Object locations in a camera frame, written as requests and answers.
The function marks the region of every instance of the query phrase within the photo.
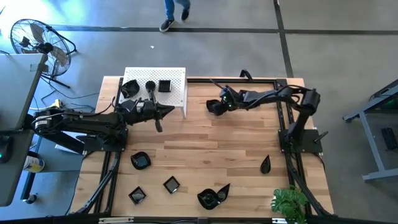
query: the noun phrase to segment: wooden tabletop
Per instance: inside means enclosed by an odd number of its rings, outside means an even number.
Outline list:
[[[105,109],[116,96],[120,77],[104,77],[97,111]],[[288,78],[288,84],[304,86],[301,78]],[[271,84],[234,83],[235,90],[266,91]],[[145,217],[280,217],[271,211],[275,189],[289,186],[284,155],[277,136],[279,120],[276,104],[250,111],[237,110],[215,117],[206,100],[218,99],[220,89],[209,83],[189,83],[187,118],[174,110],[163,121],[163,132],[154,122],[129,127],[129,139],[119,166],[112,216]],[[312,128],[312,119],[307,128]],[[135,170],[130,156],[144,151],[152,166]],[[271,172],[260,173],[259,166],[270,155]],[[89,199],[100,181],[104,152],[94,152],[81,167],[71,211]],[[308,188],[326,210],[333,213],[325,173],[312,154],[302,154]],[[170,195],[163,183],[174,176],[181,187]],[[229,195],[213,210],[205,210],[197,193],[211,188],[218,191],[231,184]],[[140,186],[147,198],[134,205],[128,194]],[[103,208],[109,186],[104,191]]]

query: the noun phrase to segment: gray floor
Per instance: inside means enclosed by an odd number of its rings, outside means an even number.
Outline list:
[[[9,29],[25,17],[48,24],[116,27],[157,27],[164,20],[163,5],[156,0],[29,2],[36,10],[12,3],[0,15],[1,50],[12,52]],[[281,1],[286,29],[397,30],[396,9],[398,2],[391,0]],[[176,18],[180,11],[177,6]],[[276,29],[277,23],[270,0],[192,0],[190,20],[176,27]],[[68,96],[98,92],[104,75],[123,75],[125,67],[186,67],[187,74],[195,76],[237,76],[246,68],[255,77],[286,77],[278,34],[62,34],[79,50],[69,71],[59,79],[72,86],[70,91],[59,88]],[[335,213],[342,217],[398,220],[398,178],[368,184],[362,181],[363,174],[376,171],[376,164],[361,123],[341,120],[398,77],[397,42],[398,35],[287,35],[294,77],[304,78],[306,86],[317,88],[321,94],[314,120],[319,130],[330,132],[322,140],[326,176]],[[43,106],[39,99],[51,91],[47,84],[40,83],[35,94],[39,107]],[[96,103],[96,96],[69,100],[59,94],[45,102],[49,105],[56,98],[66,103]],[[397,164],[394,153],[387,157],[391,166]],[[11,207],[0,208],[0,220],[63,215],[75,180],[76,172],[43,174],[34,185],[43,201],[23,204],[17,192]],[[42,182],[51,184],[41,187]],[[55,201],[52,198],[56,194],[63,197]]]

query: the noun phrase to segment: green plant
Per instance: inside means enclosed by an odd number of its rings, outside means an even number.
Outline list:
[[[291,186],[290,189],[275,189],[271,202],[273,212],[280,212],[287,223],[305,224],[303,206],[308,202],[300,189]]]

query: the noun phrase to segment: person's leg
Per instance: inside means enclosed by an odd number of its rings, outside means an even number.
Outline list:
[[[191,2],[189,0],[175,0],[175,2],[181,4],[184,10],[189,10],[191,8]]]
[[[186,21],[189,16],[189,9],[191,8],[190,0],[175,0],[175,2],[183,6],[183,11],[181,13],[181,20]]]
[[[166,16],[170,21],[174,20],[174,1],[164,0],[164,6],[166,7]]]
[[[164,6],[166,8],[167,19],[160,26],[159,30],[161,32],[166,32],[174,22],[174,2],[173,0],[164,0]]]

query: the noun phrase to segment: jeans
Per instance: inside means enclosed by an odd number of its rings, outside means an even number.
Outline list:
[[[189,10],[191,7],[191,2],[189,0],[175,0],[175,2],[181,4],[186,10]],[[174,20],[174,1],[164,0],[164,4],[166,6],[167,19],[171,21]]]

